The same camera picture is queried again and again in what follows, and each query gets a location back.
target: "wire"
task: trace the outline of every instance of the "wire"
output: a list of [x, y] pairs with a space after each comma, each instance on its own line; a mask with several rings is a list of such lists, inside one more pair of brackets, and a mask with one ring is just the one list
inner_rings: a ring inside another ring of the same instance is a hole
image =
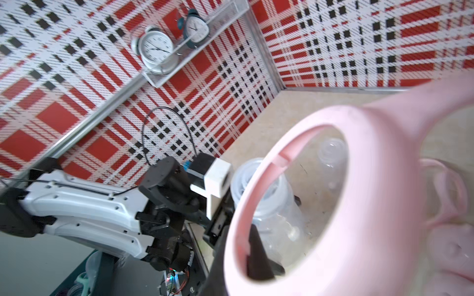
[[197, 151], [196, 151], [196, 145], [194, 144], [194, 141], [192, 139], [192, 134], [191, 134], [191, 131], [189, 130], [189, 127], [188, 125], [186, 124], [186, 122], [184, 121], [184, 119], [181, 118], [181, 116], [179, 115], [178, 112], [174, 111], [173, 109], [171, 109], [170, 107], [166, 107], [166, 106], [158, 106], [158, 107], [155, 107], [153, 109], [151, 109], [148, 114], [146, 115], [145, 119], [143, 120], [143, 125], [142, 125], [142, 132], [141, 132], [141, 135], [142, 135], [142, 150], [143, 150], [143, 154], [145, 155], [145, 160], [146, 160], [146, 163], [151, 166], [150, 164], [150, 161], [148, 160], [148, 157], [147, 157], [147, 153], [148, 152], [145, 152], [145, 139], [144, 139], [144, 131], [145, 131], [145, 125], [146, 125], [146, 122], [148, 121], [148, 118], [150, 117], [150, 115], [153, 113], [153, 111], [155, 110], [159, 110], [159, 109], [166, 109], [166, 110], [170, 110], [172, 111], [173, 113], [175, 113], [179, 119], [181, 120], [182, 124], [186, 127], [186, 130], [188, 131], [188, 134], [189, 134], [189, 140], [191, 141], [191, 144], [192, 144], [192, 148], [194, 150], [194, 155], [198, 155]]
[[[47, 180], [28, 180], [28, 179], [14, 179], [14, 178], [6, 178], [6, 177], [0, 177], [0, 179], [4, 179], [4, 180], [10, 180], [10, 181], [16, 181], [16, 182], [38, 182], [38, 183], [49, 183], [51, 181], [47, 181]], [[61, 187], [68, 187], [68, 188], [73, 188], [73, 189], [79, 189], [79, 190], [83, 190], [83, 191], [87, 191], [87, 192], [91, 192], [91, 193], [96, 193], [96, 194], [100, 194], [100, 195], [105, 195], [105, 196], [109, 196], [110, 193], [107, 193], [107, 192], [101, 192], [101, 191], [96, 191], [96, 190], [93, 190], [93, 189], [88, 189], [88, 188], [83, 188], [83, 187], [78, 187], [78, 186], [74, 186], [74, 185], [69, 185], [69, 184], [63, 184], [63, 183], [59, 183], [59, 182], [55, 182], [56, 185], [58, 186], [61, 186]], [[112, 193], [112, 196], [117, 196], [117, 195], [121, 195], [121, 194], [124, 194], [126, 192], [129, 192], [130, 190], [133, 190], [137, 188], [137, 186], [134, 186], [130, 189], [127, 189], [125, 191], [122, 191], [122, 192], [119, 192], [119, 193]]]
[[164, 279], [164, 280], [160, 283], [160, 295], [162, 295], [162, 294], [161, 294], [161, 288], [163, 287], [163, 283], [164, 283], [165, 281], [166, 281], [166, 279]]
[[186, 279], [183, 281], [183, 283], [179, 287], [179, 290], [174, 292], [172, 295], [176, 295], [176, 294], [180, 293], [184, 289], [184, 287], [188, 284], [188, 281], [189, 281], [189, 268], [186, 268], [185, 273], [186, 273]]

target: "clock face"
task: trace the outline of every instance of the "clock face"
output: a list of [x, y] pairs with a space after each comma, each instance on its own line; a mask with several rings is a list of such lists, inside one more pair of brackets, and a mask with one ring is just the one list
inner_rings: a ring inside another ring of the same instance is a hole
[[201, 42], [209, 35], [209, 26], [200, 18], [192, 15], [186, 19], [186, 35], [191, 36], [194, 43]]
[[140, 53], [152, 63], [161, 64], [173, 52], [171, 39], [163, 32], [148, 32], [140, 40]]

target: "pink handle ring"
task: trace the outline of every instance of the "pink handle ring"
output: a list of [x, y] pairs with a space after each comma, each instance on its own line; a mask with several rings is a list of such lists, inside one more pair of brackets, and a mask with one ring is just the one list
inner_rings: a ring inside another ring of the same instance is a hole
[[[252, 216], [268, 186], [327, 126], [344, 135], [346, 182], [331, 222], [305, 260], [284, 278], [247, 277]], [[364, 108], [331, 106], [295, 125], [264, 158], [232, 218], [224, 257], [230, 296], [401, 295], [416, 262], [425, 198], [419, 152], [399, 128]]]
[[[448, 222], [450, 219], [466, 214], [467, 212], [467, 189], [461, 176], [455, 171], [448, 168], [444, 163], [432, 159], [420, 159], [422, 167], [441, 167], [442, 171], [436, 173], [433, 177], [433, 185], [438, 194], [440, 207], [439, 212], [429, 219], [425, 226], [427, 228], [436, 227], [442, 223]], [[449, 194], [449, 181], [453, 181], [457, 190], [457, 205], [454, 204]]]

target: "black cable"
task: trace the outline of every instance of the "black cable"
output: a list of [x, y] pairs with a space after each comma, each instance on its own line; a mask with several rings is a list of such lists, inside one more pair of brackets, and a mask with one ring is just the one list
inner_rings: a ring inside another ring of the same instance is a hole
[[[46, 181], [46, 180], [27, 180], [27, 179], [14, 179], [14, 178], [6, 178], [6, 177], [0, 177], [0, 179], [5, 179], [5, 180], [10, 180], [10, 181], [16, 181], [16, 182], [39, 182], [39, 183], [49, 183], [51, 181]], [[95, 191], [95, 190], [92, 190], [92, 189], [88, 189], [88, 188], [83, 188], [83, 187], [78, 187], [78, 186], [74, 186], [74, 185], [69, 185], [69, 184], [63, 184], [63, 183], [59, 183], [59, 182], [56, 182], [55, 181], [55, 184], [58, 185], [58, 186], [61, 186], [61, 187], [68, 187], [68, 188], [73, 188], [73, 189], [79, 189], [79, 190], [83, 190], [83, 191], [87, 191], [87, 192], [91, 192], [91, 193], [96, 193], [96, 194], [100, 194], [100, 195], [105, 195], [105, 196], [109, 196], [110, 193], [107, 193], [107, 192], [101, 192], [101, 191]], [[137, 188], [137, 186], [134, 186], [130, 189], [127, 189], [125, 191], [122, 191], [122, 192], [119, 192], [119, 193], [113, 193], [112, 196], [117, 196], [117, 195], [120, 195], [120, 194], [123, 194], [123, 193], [126, 193], [132, 189], [135, 189]]]
[[172, 111], [173, 113], [175, 113], [179, 119], [182, 121], [182, 124], [184, 124], [184, 126], [186, 127], [186, 130], [188, 131], [188, 134], [189, 134], [189, 140], [191, 141], [191, 144], [192, 144], [192, 148], [194, 150], [194, 155], [198, 155], [197, 151], [196, 151], [196, 145], [194, 145], [194, 141], [192, 139], [192, 134], [191, 134], [191, 131], [189, 130], [189, 127], [188, 125], [186, 124], [186, 122], [184, 121], [184, 119], [181, 118], [181, 116], [179, 115], [178, 112], [174, 111], [173, 109], [171, 109], [170, 107], [166, 107], [166, 106], [158, 106], [158, 107], [155, 107], [153, 109], [151, 109], [148, 114], [146, 115], [145, 119], [143, 120], [143, 125], [142, 125], [142, 150], [143, 150], [143, 154], [145, 155], [145, 160], [146, 160], [146, 163], [151, 166], [150, 164], [150, 161], [148, 160], [148, 157], [146, 156], [147, 152], [145, 152], [145, 139], [144, 139], [144, 132], [145, 132], [145, 125], [146, 125], [146, 122], [148, 120], [148, 118], [150, 117], [150, 115], [153, 113], [153, 111], [155, 110], [158, 110], [158, 109], [166, 109], [166, 110], [170, 110]]
[[166, 281], [166, 279], [164, 279], [164, 280], [161, 282], [161, 284], [160, 284], [160, 295], [163, 295], [163, 294], [161, 294], [161, 288], [163, 287], [163, 283], [164, 283], [165, 281]]

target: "metal rail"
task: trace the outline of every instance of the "metal rail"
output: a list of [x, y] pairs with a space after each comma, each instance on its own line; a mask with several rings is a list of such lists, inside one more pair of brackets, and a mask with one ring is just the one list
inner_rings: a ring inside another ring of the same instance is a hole
[[[133, 95], [139, 88], [146, 83], [146, 78], [139, 73], [129, 83], [117, 91], [110, 99], [89, 115], [85, 120], [79, 123], [70, 132], [59, 139], [53, 146], [51, 146], [38, 160], [32, 163], [27, 169], [23, 170], [17, 178], [24, 179], [28, 177], [28, 172], [31, 168], [37, 165], [45, 157], [59, 158], [72, 146], [74, 146], [79, 140], [87, 135], [94, 127], [96, 127], [102, 120], [104, 120], [109, 114], [125, 102], [131, 95]], [[9, 186], [17, 185], [16, 182], [12, 182]]]

